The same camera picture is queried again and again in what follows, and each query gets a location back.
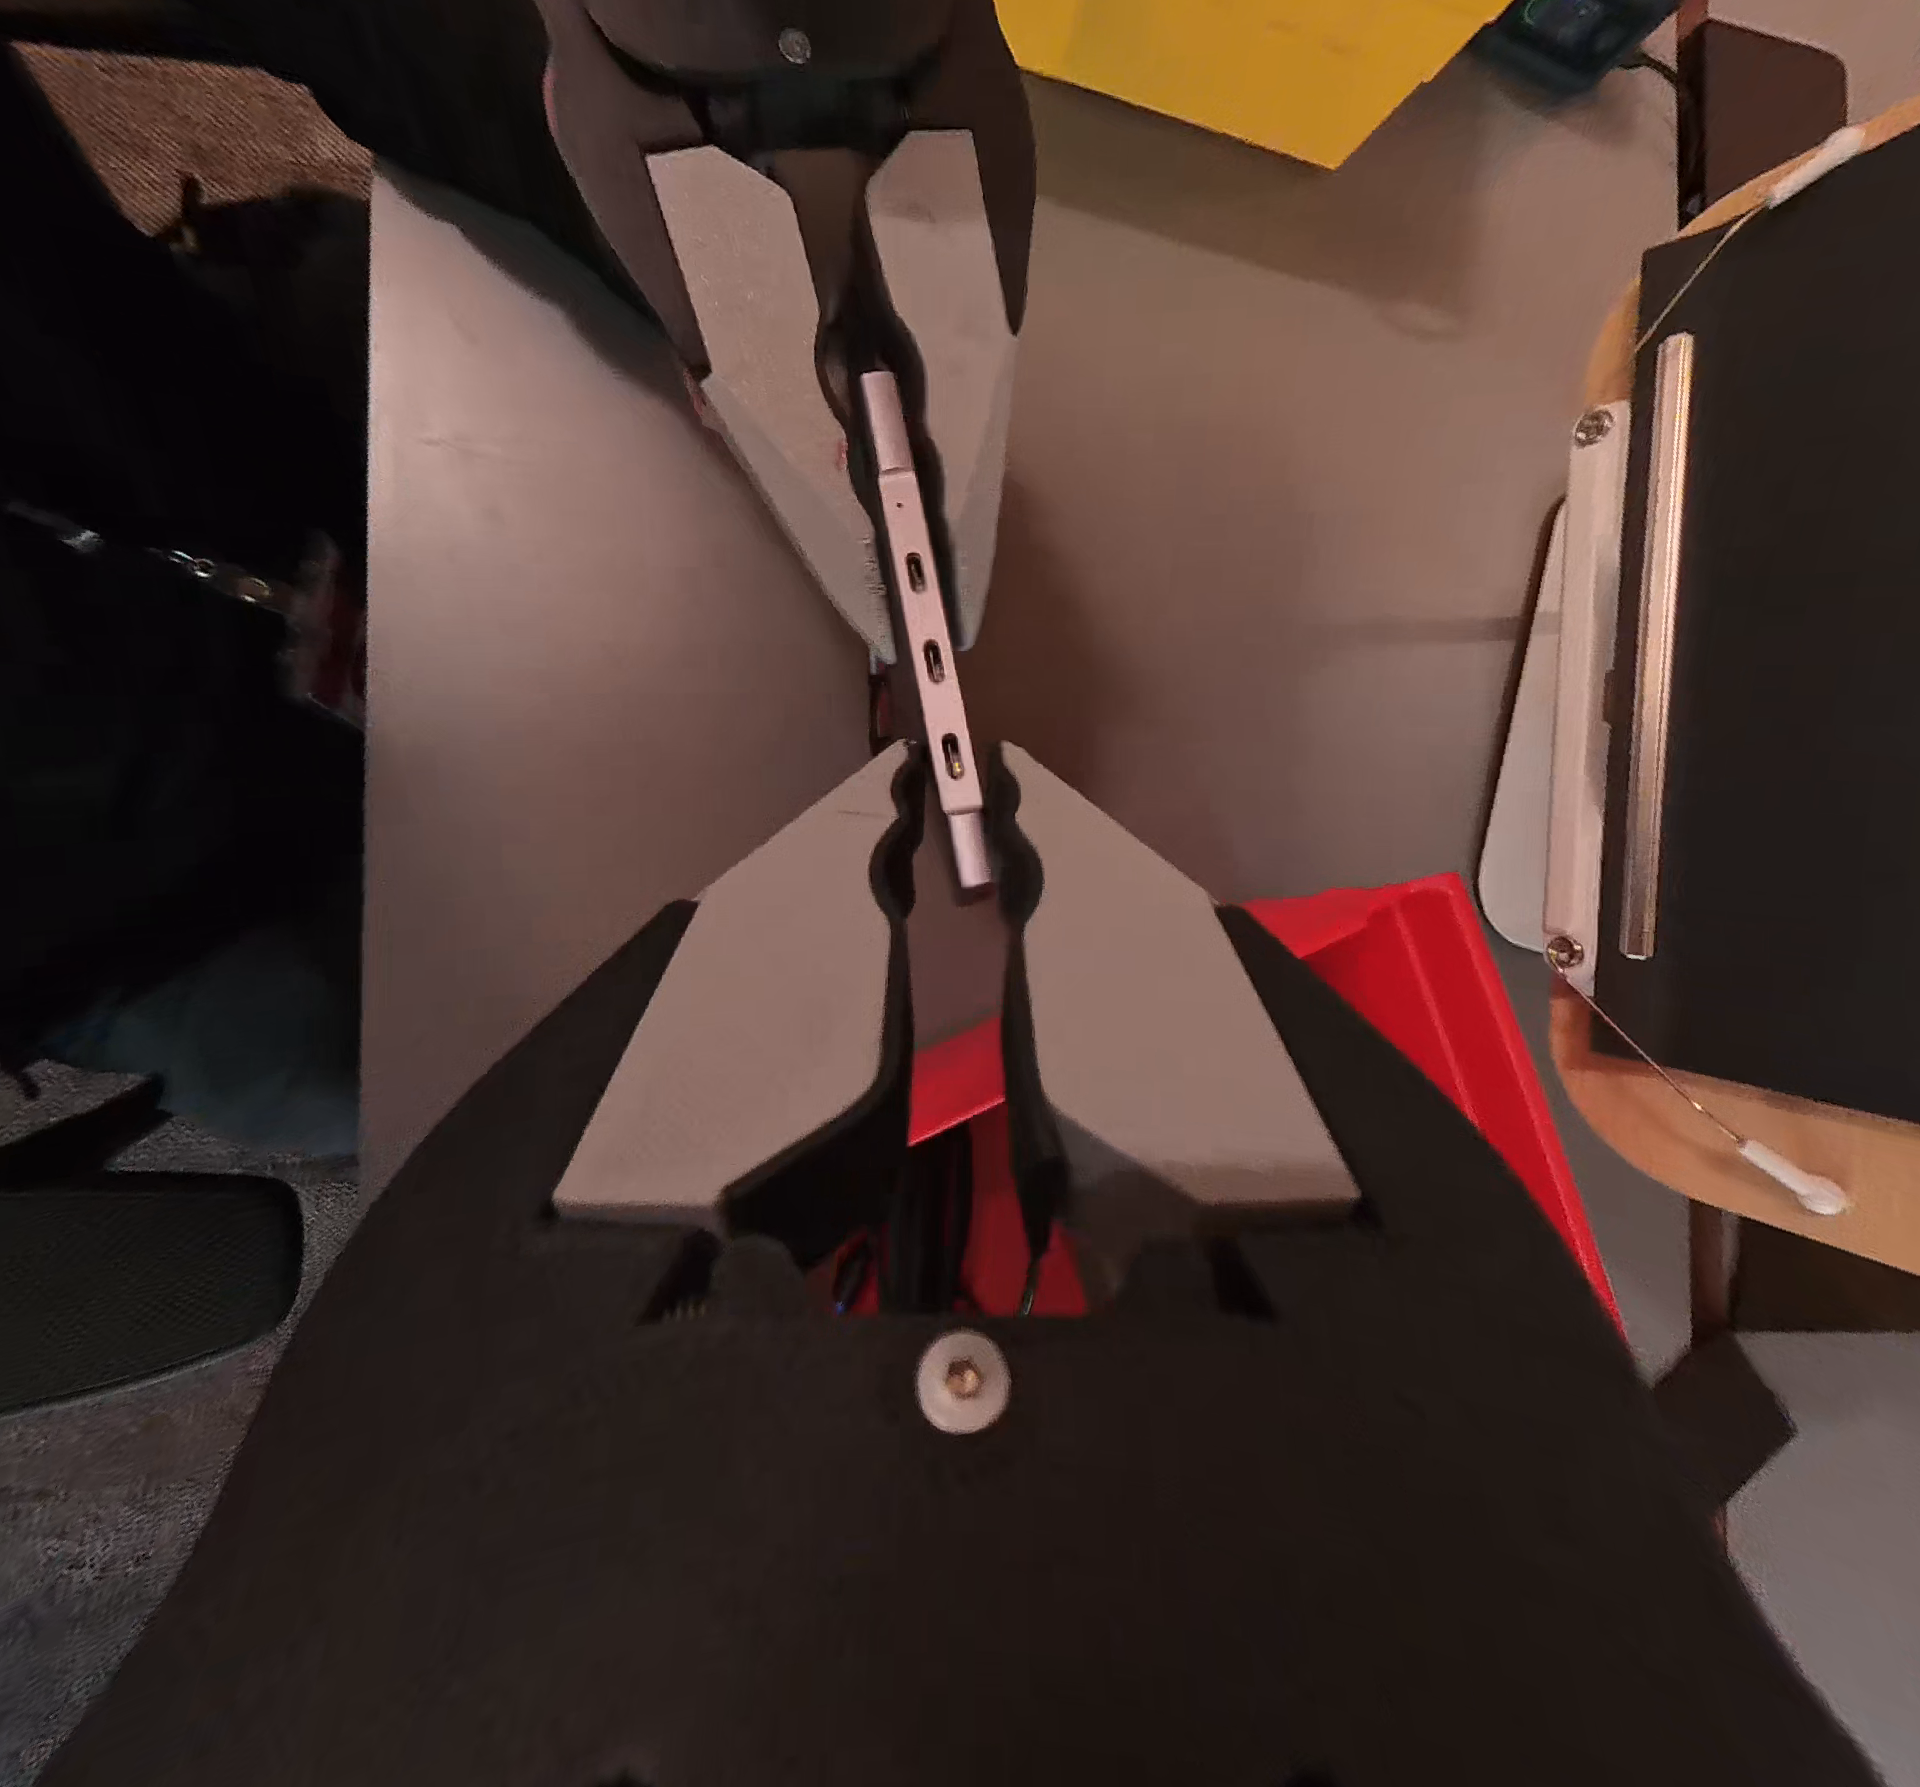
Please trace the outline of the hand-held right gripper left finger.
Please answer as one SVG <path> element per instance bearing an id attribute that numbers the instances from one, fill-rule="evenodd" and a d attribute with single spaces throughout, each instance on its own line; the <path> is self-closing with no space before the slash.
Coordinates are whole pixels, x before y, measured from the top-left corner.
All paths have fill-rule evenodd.
<path id="1" fill-rule="evenodd" d="M 719 875 L 552 1204 L 591 1225 L 850 1239 L 906 1154 L 919 753 L 892 742 Z"/>

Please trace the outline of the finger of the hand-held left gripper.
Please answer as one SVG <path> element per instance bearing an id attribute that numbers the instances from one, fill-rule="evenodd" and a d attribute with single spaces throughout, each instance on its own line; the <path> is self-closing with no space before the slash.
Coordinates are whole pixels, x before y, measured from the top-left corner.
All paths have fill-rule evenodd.
<path id="1" fill-rule="evenodd" d="M 892 655 L 877 526 L 817 367 L 818 300 L 788 192 L 712 143 L 645 174 L 692 300 L 715 430 L 820 594 L 871 655 Z"/>
<path id="2" fill-rule="evenodd" d="M 1015 327 L 972 136 L 906 133 L 867 186 L 867 215 L 951 627 L 968 651 L 993 583 L 1015 404 Z"/>

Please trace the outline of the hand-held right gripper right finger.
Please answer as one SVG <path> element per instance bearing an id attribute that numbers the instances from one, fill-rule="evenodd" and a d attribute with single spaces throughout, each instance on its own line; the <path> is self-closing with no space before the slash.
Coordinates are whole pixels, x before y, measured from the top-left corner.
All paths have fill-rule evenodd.
<path id="1" fill-rule="evenodd" d="M 1350 1215 L 1355 1177 L 1243 954 L 1264 927 L 1016 742 L 995 746 L 993 852 L 1031 1253 L 1058 1227 L 1130 1256 L 1187 1229 Z"/>

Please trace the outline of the red plastic bin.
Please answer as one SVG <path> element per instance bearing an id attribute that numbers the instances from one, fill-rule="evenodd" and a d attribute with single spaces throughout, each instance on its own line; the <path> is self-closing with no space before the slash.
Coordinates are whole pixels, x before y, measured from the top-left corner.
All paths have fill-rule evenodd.
<path id="1" fill-rule="evenodd" d="M 1522 1183 L 1586 1278 L 1615 1335 L 1619 1306 L 1550 1120 L 1476 908 L 1459 877 L 1252 902 L 1247 913 L 1404 1054 Z M 1016 1120 L 1037 1102 L 1022 961 L 1010 952 L 998 1019 L 926 1047 L 910 1084 L 910 1157 L 964 1131 L 964 1245 L 951 1318 L 1004 1326 L 1032 1296 L 1040 1319 L 1101 1315 L 1090 1247 L 1063 1217 L 1032 1253 Z"/>

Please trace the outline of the grey usb hub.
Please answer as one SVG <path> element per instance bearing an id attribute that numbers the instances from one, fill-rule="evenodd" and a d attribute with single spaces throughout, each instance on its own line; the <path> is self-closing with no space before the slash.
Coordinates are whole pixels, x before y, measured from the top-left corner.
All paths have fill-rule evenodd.
<path id="1" fill-rule="evenodd" d="M 899 383 L 888 371 L 875 368 L 860 374 L 855 395 L 873 453 L 878 542 L 899 663 L 910 672 L 917 703 L 930 783 L 959 892 L 979 895 L 993 882 L 985 791 Z"/>

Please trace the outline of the wooden backing board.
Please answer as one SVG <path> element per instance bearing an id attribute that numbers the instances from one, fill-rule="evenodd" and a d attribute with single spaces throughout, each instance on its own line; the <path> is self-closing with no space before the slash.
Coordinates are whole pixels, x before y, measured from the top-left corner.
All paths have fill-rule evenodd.
<path id="1" fill-rule="evenodd" d="M 1717 244 L 1727 244 L 1761 211 L 1909 127 L 1915 99 L 1846 125 L 1740 184 L 1677 239 L 1717 233 Z M 1640 269 L 1596 346 L 1586 411 L 1630 402 L 1637 299 Z M 1585 1001 L 1552 975 L 1556 1071 L 1575 1110 L 1621 1159 L 1701 1207 L 1915 1271 L 1915 1121 L 1671 1071 L 1596 998 Z"/>

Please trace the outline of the person's body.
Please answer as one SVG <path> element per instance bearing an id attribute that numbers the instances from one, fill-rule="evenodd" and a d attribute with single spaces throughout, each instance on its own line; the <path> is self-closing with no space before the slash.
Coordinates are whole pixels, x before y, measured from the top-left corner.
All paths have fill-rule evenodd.
<path id="1" fill-rule="evenodd" d="M 379 159 L 572 237 L 532 0 L 179 0 Z M 364 413 L 112 203 L 3 56 L 3 1073 L 362 863 L 362 748 L 172 551 L 364 578 Z"/>

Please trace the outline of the mesh office chair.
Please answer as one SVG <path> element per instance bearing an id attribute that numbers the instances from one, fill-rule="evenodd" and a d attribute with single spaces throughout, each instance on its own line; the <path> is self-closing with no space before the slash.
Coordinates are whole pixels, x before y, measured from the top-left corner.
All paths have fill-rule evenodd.
<path id="1" fill-rule="evenodd" d="M 271 1334 L 303 1274 L 268 1176 L 117 1174 L 1 1195 L 1 1411 L 193 1366 Z"/>

